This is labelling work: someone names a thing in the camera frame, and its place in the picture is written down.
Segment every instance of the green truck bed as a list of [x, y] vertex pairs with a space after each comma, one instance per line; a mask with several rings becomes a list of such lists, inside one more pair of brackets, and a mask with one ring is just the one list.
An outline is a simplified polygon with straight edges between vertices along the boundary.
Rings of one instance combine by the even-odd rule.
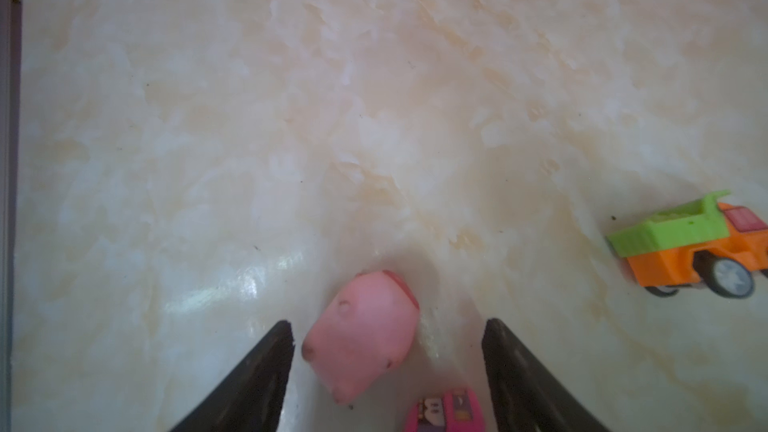
[[699, 200], [657, 212], [636, 226], [610, 234], [608, 241], [619, 257], [631, 257], [727, 237], [728, 225], [717, 207], [717, 199], [728, 194], [730, 190], [712, 192]]

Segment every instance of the pink toy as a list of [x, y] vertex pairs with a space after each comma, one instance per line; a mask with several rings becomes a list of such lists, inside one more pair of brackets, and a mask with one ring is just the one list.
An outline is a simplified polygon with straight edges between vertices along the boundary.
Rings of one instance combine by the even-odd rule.
[[454, 389], [440, 397], [423, 398], [411, 409], [405, 432], [485, 432], [475, 392]]
[[358, 274], [312, 326], [301, 356], [337, 404], [348, 404], [408, 354], [418, 302], [390, 271]]

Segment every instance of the toy dump truck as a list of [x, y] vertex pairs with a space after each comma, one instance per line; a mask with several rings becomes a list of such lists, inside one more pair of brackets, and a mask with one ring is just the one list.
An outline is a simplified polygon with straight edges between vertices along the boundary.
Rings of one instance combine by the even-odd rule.
[[726, 298], [754, 292], [752, 272], [768, 277], [768, 225], [747, 207], [718, 202], [723, 190], [657, 212], [608, 236], [638, 283], [658, 297], [705, 284]]

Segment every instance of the marble floor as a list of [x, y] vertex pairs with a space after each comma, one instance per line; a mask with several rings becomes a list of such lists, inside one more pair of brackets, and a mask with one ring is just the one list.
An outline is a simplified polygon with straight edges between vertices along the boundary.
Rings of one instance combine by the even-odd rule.
[[768, 281], [658, 299], [603, 236], [768, 217], [768, 0], [24, 0], [12, 421], [158, 430], [392, 268], [404, 365], [280, 429], [395, 431], [501, 318], [616, 431], [768, 429]]

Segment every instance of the orange truck cab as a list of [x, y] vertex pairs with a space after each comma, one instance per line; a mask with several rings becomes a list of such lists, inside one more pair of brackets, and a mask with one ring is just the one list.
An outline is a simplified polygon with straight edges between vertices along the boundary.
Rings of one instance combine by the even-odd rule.
[[719, 202], [729, 235], [708, 242], [627, 257], [638, 283], [669, 297], [702, 281], [727, 298], [754, 292], [752, 272], [768, 277], [768, 225], [747, 207]]

